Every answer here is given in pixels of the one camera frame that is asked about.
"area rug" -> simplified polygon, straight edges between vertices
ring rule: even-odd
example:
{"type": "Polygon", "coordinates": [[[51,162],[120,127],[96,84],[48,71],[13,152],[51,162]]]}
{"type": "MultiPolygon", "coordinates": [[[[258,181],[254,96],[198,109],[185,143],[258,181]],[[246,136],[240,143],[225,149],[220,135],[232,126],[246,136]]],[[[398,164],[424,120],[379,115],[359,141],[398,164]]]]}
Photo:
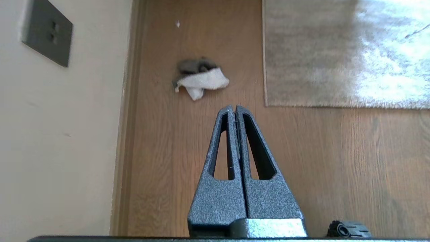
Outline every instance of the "area rug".
{"type": "Polygon", "coordinates": [[[430,4],[263,0],[267,106],[430,108],[430,4]]]}

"wall outlet plate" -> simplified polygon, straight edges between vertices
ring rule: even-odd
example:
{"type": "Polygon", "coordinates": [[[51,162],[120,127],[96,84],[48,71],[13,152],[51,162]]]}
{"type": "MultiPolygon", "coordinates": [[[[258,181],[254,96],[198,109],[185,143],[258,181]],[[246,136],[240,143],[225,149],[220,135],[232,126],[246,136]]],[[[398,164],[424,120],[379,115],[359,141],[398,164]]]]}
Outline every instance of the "wall outlet plate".
{"type": "Polygon", "coordinates": [[[31,0],[28,4],[22,42],[68,67],[73,24],[48,0],[31,0]]]}

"baseboard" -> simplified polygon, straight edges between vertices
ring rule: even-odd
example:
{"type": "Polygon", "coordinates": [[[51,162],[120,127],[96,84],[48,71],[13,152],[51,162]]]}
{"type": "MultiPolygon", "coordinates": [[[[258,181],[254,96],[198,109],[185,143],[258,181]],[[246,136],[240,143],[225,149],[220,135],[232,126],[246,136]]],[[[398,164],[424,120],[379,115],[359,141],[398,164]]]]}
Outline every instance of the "baseboard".
{"type": "Polygon", "coordinates": [[[130,19],[127,64],[124,73],[117,157],[112,200],[111,236],[126,236],[128,230],[130,174],[133,157],[136,100],[141,63],[147,0],[134,0],[130,19]]]}

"wooden floor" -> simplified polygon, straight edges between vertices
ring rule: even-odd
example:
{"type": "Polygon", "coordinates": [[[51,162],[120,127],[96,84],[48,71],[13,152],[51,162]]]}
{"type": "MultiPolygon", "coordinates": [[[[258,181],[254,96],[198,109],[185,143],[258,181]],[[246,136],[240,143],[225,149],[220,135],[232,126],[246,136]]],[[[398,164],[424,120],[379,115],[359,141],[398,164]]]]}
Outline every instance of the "wooden floor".
{"type": "Polygon", "coordinates": [[[429,237],[430,112],[265,108],[261,24],[260,0],[148,1],[127,234],[188,236],[216,114],[240,104],[253,112],[311,236],[341,219],[377,237],[429,237]],[[200,56],[230,85],[193,102],[172,80],[179,60],[200,56]]]}

